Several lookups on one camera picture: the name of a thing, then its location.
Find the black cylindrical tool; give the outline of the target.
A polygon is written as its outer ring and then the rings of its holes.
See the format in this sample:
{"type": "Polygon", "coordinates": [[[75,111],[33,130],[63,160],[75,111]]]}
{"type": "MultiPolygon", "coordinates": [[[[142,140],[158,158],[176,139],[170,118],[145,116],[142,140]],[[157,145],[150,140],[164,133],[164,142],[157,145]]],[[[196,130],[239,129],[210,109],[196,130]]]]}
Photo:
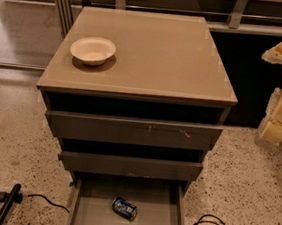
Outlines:
{"type": "Polygon", "coordinates": [[[12,190],[6,197],[6,201],[4,202],[2,208],[0,209],[0,225],[4,223],[4,220],[8,215],[13,204],[22,202],[23,195],[20,192],[21,188],[22,188],[21,184],[14,185],[12,187],[12,190]]]}

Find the white paper bowl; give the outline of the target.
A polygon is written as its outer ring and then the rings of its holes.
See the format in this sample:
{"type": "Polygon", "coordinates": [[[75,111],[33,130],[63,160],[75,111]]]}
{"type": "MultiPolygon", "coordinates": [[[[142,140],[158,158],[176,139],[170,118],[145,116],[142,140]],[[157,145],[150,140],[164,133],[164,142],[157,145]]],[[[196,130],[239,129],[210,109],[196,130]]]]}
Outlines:
{"type": "Polygon", "coordinates": [[[70,52],[86,65],[99,66],[115,54],[116,46],[106,38],[86,37],[76,40],[70,52]]]}

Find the grey top drawer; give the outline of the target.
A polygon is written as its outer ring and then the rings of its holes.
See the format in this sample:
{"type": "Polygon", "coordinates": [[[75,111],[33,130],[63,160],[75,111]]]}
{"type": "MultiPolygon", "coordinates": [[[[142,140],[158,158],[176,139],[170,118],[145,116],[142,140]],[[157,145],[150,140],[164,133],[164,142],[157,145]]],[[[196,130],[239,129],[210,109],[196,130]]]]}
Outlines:
{"type": "Polygon", "coordinates": [[[54,137],[82,141],[208,151],[223,131],[217,126],[55,110],[46,111],[45,115],[54,137]]]}

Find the grey middle drawer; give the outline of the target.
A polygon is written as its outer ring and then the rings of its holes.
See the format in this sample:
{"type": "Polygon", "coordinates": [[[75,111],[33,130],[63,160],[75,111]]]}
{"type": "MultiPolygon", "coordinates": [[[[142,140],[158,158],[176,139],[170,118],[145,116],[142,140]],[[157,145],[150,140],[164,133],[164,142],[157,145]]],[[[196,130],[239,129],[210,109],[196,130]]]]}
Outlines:
{"type": "Polygon", "coordinates": [[[60,161],[71,172],[80,171],[128,177],[193,181],[203,168],[196,162],[177,162],[139,157],[61,152],[60,161]]]}

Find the blue pepsi can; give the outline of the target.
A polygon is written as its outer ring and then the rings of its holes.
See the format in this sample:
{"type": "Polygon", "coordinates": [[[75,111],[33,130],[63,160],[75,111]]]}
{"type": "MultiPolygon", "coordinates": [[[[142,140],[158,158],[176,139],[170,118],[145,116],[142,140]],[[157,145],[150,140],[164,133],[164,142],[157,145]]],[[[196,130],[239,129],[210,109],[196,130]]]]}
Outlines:
{"type": "Polygon", "coordinates": [[[127,202],[125,199],[121,197],[116,197],[112,202],[112,209],[118,215],[126,218],[129,221],[133,221],[138,213],[138,209],[135,205],[127,202]]]}

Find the grey drawer cabinet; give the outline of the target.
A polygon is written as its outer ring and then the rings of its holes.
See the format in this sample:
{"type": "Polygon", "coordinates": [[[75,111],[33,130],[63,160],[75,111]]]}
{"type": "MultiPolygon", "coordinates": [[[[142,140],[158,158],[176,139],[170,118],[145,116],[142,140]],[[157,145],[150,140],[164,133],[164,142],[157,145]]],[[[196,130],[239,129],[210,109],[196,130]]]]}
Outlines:
{"type": "MultiPolygon", "coordinates": [[[[82,9],[37,83],[47,111],[222,128],[237,98],[207,25],[202,17],[82,9]],[[113,42],[115,54],[86,65],[70,52],[86,37],[113,42]]],[[[209,151],[55,138],[62,152],[202,165],[209,151]]],[[[74,182],[109,175],[68,171],[74,182]]]]}

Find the grey open bottom drawer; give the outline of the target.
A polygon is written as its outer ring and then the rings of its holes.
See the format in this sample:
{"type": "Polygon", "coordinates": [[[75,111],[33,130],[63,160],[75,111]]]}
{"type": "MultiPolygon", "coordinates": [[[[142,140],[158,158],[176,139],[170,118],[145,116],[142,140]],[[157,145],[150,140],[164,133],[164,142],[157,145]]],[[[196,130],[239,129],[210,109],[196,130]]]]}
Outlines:
{"type": "Polygon", "coordinates": [[[183,190],[176,181],[109,175],[79,179],[67,225],[184,225],[183,190]],[[138,209],[133,221],[112,209],[121,197],[138,209]]]}

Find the metal railing frame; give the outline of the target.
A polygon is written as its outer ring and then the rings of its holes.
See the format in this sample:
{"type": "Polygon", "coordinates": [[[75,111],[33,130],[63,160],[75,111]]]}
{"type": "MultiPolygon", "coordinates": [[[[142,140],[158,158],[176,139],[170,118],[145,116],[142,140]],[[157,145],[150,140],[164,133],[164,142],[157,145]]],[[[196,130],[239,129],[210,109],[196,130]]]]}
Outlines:
{"type": "Polygon", "coordinates": [[[74,2],[156,14],[202,17],[213,35],[235,40],[259,40],[271,45],[282,40],[282,0],[61,0],[65,10],[74,2]]]}

